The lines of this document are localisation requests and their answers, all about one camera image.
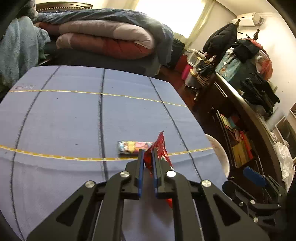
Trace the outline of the red snack wrapper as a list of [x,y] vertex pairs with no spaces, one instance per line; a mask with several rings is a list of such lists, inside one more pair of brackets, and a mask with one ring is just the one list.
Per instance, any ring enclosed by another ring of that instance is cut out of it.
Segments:
[[153,178],[154,193],[158,197],[159,187],[163,185],[165,176],[176,176],[166,151],[164,131],[159,133],[157,140],[145,152],[144,164]]

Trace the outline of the white round trash bin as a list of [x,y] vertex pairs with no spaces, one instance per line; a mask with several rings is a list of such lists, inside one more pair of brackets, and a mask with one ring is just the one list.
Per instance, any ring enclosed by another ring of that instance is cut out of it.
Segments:
[[230,173],[230,162],[226,154],[226,151],[214,137],[208,134],[206,134],[205,136],[209,140],[216,156],[218,157],[218,160],[220,161],[225,176],[228,178]]

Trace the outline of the colourful candy bar wrapper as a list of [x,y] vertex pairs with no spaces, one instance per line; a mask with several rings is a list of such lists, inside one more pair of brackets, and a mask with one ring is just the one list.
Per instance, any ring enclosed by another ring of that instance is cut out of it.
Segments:
[[153,142],[118,141],[120,155],[137,155],[140,150],[148,150]]

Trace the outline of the dark wooden dresser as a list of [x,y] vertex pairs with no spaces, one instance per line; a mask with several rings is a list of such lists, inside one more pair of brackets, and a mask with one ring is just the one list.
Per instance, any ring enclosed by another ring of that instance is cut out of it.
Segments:
[[285,187],[271,135],[259,115],[221,75],[212,74],[199,91],[193,110],[205,133],[224,148],[230,176],[242,175],[248,166]]

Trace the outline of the pile of dark clothes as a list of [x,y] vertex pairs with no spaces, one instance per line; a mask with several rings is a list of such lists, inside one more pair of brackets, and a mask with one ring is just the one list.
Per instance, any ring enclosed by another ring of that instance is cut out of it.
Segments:
[[250,73],[249,77],[240,80],[240,90],[250,104],[262,106],[267,116],[271,116],[275,104],[280,103],[269,83],[257,73]]

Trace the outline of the blue checked tablecloth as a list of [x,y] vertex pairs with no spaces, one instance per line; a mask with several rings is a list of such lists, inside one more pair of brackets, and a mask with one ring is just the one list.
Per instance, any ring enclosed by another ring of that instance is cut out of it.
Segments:
[[168,82],[78,66],[30,69],[1,102],[1,212],[25,240],[85,182],[122,171],[119,141],[165,136],[173,168],[221,187],[202,128]]

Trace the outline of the black suitcase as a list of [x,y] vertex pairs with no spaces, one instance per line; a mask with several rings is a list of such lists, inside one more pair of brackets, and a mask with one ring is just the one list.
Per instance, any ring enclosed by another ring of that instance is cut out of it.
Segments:
[[175,38],[171,50],[171,60],[167,64],[168,68],[175,69],[175,66],[178,63],[179,58],[184,52],[184,48],[185,44],[182,41]]

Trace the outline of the black hanging jacket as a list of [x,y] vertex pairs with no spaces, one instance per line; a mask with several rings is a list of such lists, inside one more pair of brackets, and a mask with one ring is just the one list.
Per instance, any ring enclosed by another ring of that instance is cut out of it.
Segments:
[[203,46],[202,51],[210,56],[221,56],[237,39],[237,28],[228,23],[214,32]]

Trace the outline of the pink and red folded quilt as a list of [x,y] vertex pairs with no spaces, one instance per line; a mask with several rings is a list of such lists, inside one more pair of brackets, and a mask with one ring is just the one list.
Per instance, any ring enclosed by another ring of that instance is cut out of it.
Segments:
[[37,22],[51,36],[58,49],[81,50],[116,59],[135,60],[154,52],[156,41],[146,29],[105,20],[69,21],[63,24]]

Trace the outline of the dark blue duvet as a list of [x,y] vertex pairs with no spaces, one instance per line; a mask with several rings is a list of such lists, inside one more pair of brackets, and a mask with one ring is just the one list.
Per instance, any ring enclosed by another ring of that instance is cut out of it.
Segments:
[[116,21],[142,27],[149,31],[156,41],[156,47],[152,54],[157,55],[158,62],[165,65],[171,60],[171,49],[174,40],[172,30],[167,25],[138,11],[128,9],[85,9],[65,13],[48,12],[38,14],[34,24],[37,22],[63,24],[69,21],[81,20]]

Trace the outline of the white air conditioner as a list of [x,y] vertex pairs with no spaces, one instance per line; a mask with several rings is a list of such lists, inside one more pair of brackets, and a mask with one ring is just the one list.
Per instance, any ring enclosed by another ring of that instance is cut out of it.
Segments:
[[238,15],[237,18],[231,20],[233,24],[238,22],[239,27],[259,27],[264,23],[264,18],[258,13],[246,13]]

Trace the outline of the light blue blanket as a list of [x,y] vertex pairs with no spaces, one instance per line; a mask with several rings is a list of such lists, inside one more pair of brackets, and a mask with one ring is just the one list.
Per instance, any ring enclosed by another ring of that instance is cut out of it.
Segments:
[[34,26],[28,16],[12,20],[1,40],[1,86],[11,88],[44,59],[48,42],[48,32]]

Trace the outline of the wooden headboard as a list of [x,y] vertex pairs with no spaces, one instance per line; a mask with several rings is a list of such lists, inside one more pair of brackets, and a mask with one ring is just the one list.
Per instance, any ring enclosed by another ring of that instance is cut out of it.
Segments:
[[92,9],[92,4],[71,2],[71,1],[53,1],[36,4],[38,13],[52,11],[78,11],[82,9]]

